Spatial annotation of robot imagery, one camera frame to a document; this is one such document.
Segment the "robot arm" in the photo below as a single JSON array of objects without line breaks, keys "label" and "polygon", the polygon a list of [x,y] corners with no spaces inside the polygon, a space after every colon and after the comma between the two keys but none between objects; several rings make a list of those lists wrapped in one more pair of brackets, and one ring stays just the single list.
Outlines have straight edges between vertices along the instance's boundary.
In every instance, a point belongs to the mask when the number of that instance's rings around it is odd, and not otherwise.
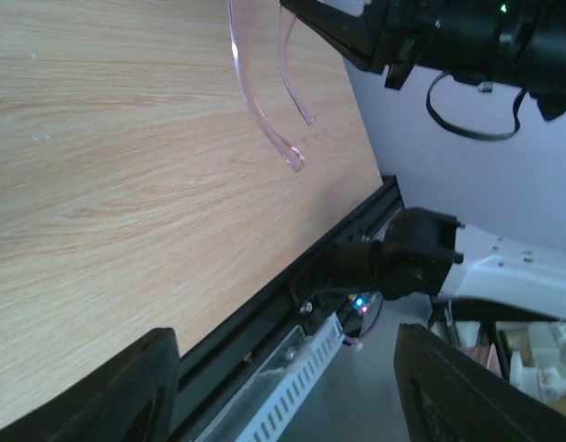
[{"label": "robot arm", "polygon": [[473,297],[566,320],[565,254],[425,209],[398,213],[383,241],[339,246],[328,260],[330,284],[378,289],[388,300]]},{"label": "robot arm", "polygon": [[566,111],[566,0],[370,0],[354,17],[280,0],[358,69],[401,89],[415,65],[520,87],[550,121]]}]

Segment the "wood grain surface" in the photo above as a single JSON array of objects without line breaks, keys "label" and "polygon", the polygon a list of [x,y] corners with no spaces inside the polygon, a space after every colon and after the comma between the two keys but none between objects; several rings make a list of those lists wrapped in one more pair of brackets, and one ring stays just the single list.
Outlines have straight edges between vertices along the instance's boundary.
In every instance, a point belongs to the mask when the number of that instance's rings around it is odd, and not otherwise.
[{"label": "wood grain surface", "polygon": [[0,0],[0,427],[153,327],[185,353],[380,185],[342,60],[303,25],[242,99],[225,0]]}]

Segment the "white wall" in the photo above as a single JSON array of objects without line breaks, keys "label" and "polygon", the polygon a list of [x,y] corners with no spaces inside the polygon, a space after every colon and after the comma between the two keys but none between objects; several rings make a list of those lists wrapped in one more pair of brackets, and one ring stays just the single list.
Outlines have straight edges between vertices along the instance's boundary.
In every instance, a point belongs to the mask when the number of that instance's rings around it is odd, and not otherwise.
[{"label": "white wall", "polygon": [[[329,0],[358,14],[362,0]],[[425,109],[436,72],[415,68],[401,91],[385,78],[347,66],[364,125],[384,175],[397,174],[406,205],[452,213],[506,237],[566,250],[566,114],[544,122],[531,98],[520,110],[521,132],[502,143],[450,134]],[[517,93],[489,95],[445,79],[433,93],[448,121],[483,131],[513,128]]]}]

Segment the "screw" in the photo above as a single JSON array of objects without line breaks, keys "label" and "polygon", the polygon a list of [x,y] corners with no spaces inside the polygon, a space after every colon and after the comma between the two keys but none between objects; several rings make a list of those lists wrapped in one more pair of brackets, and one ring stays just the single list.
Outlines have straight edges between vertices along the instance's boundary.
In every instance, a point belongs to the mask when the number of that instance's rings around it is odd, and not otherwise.
[{"label": "screw", "polygon": [[313,311],[313,304],[311,304],[311,302],[307,301],[303,307],[301,307],[301,310],[299,310],[301,312],[301,314],[305,315],[305,314],[309,314]]},{"label": "screw", "polygon": [[297,350],[294,347],[289,347],[289,349],[284,354],[287,361],[293,361],[297,357]]}]

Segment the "black cable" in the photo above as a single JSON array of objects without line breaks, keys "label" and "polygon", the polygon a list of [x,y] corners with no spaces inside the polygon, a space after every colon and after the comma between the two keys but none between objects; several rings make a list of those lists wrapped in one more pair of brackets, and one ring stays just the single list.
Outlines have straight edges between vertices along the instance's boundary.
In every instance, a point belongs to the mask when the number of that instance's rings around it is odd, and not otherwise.
[{"label": "black cable", "polygon": [[522,89],[514,99],[514,105],[512,107],[512,113],[514,115],[514,130],[506,134],[486,134],[484,132],[472,131],[470,129],[466,129],[464,127],[452,124],[451,122],[447,122],[444,118],[440,116],[440,114],[433,107],[432,99],[431,99],[433,88],[440,80],[446,78],[449,75],[450,74],[448,74],[447,72],[443,72],[442,74],[437,76],[430,85],[430,87],[428,87],[428,93],[426,94],[426,109],[428,110],[428,113],[430,113],[432,119],[435,122],[437,122],[440,127],[446,129],[451,134],[456,134],[456,135],[464,136],[465,138],[470,138],[471,140],[479,140],[479,141],[509,140],[518,133],[521,127],[520,120],[518,118],[518,112],[520,111],[520,106],[522,105],[522,101],[526,96],[525,89]]},{"label": "black cable", "polygon": [[353,320],[355,317],[361,318],[358,315],[358,310],[356,310],[355,308],[351,308],[348,314],[346,315],[346,318],[344,318],[344,320],[340,322],[341,326],[344,327],[346,324],[348,324],[350,320]]},{"label": "black cable", "polygon": [[330,295],[337,295],[339,297],[348,297],[349,295],[359,295],[362,293],[369,293],[369,292],[376,292],[378,291],[377,285],[370,285],[361,286],[361,287],[328,287],[328,288],[321,288],[315,292],[313,292],[306,301],[312,300],[317,295],[321,295],[324,293],[329,293]]}]

